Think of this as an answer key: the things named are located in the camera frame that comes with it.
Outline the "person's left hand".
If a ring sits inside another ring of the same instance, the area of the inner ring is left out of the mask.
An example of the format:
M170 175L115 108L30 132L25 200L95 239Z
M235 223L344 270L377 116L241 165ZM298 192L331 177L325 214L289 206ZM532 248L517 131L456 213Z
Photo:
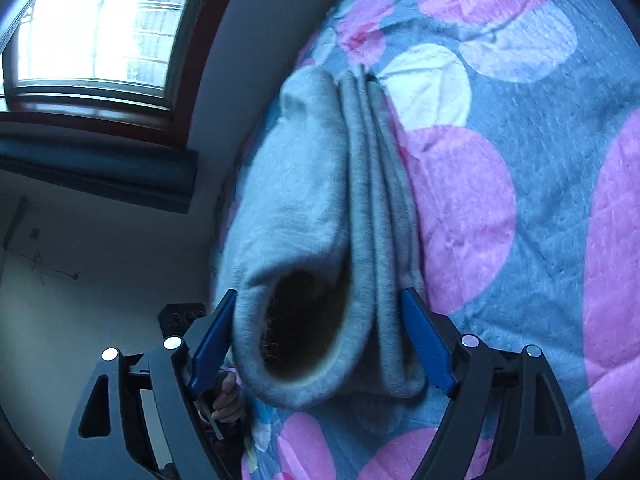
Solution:
M208 426L234 425L240 422L245 414L245 406L235 370L218 370L213 388L198 399L196 408L198 417Z

